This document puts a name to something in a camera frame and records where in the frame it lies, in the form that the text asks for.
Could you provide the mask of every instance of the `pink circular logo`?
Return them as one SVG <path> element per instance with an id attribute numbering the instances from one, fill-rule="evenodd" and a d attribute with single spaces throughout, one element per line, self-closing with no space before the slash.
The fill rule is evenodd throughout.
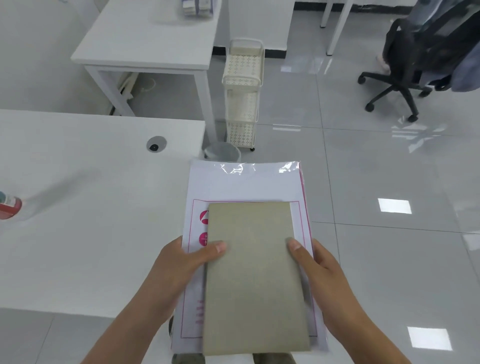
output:
<path id="1" fill-rule="evenodd" d="M 208 210 L 202 211 L 202 213 L 200 214 L 200 221 L 202 222 L 202 224 L 205 224 L 205 225 L 208 224 L 208 219 L 204 218 L 206 214 L 208 214 Z"/>
<path id="2" fill-rule="evenodd" d="M 198 242 L 202 246 L 207 246 L 207 233 L 206 232 L 202 232 L 200 234 L 200 237 L 198 238 Z"/>

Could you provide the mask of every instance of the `notebook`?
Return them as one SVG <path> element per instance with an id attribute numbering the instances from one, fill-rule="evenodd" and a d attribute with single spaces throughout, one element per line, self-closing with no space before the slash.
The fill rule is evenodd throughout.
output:
<path id="1" fill-rule="evenodd" d="M 209 205 L 208 242 L 224 240 L 228 249 L 207 265 L 205 355 L 310 350 L 290 236 L 288 202 Z"/>

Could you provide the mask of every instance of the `white rolling cart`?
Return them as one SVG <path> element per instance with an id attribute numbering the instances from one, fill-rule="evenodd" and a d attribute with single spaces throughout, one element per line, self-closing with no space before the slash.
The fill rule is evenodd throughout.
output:
<path id="1" fill-rule="evenodd" d="M 264 81 L 265 48 L 260 40 L 230 41 L 222 83 L 225 89 L 227 142 L 255 150 L 260 88 Z"/>

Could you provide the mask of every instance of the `desk surface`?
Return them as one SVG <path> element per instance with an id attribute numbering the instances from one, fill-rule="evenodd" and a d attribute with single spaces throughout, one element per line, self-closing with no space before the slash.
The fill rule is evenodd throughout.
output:
<path id="1" fill-rule="evenodd" d="M 193 21 L 181 13 L 180 0 L 110 0 L 72 61 L 208 70 L 221 2 L 212 19 Z"/>
<path id="2" fill-rule="evenodd" d="M 0 307 L 116 316 L 181 235 L 203 136 L 203 121 L 0 110 L 0 186 L 24 202 L 0 220 Z"/>

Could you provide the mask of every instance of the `office chair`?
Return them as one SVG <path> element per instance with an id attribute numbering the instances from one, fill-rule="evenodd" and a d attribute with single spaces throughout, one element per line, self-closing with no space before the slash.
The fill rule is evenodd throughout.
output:
<path id="1" fill-rule="evenodd" d="M 462 59 L 478 43 L 480 34 L 479 0 L 464 0 L 425 26 L 418 27 L 408 18 L 396 19 L 386 35 L 383 58 L 390 66 L 390 74 L 362 72 L 358 83 L 365 83 L 366 77 L 390 85 L 375 96 L 365 110 L 372 112 L 374 102 L 392 91 L 400 91 L 412 115 L 409 122 L 418 120 L 418 109 L 410 89 L 421 91 L 419 97 L 427 97 L 432 88 L 419 84 L 422 72 L 431 71 L 447 74 L 434 84 L 436 91 L 450 88 L 451 73 Z"/>

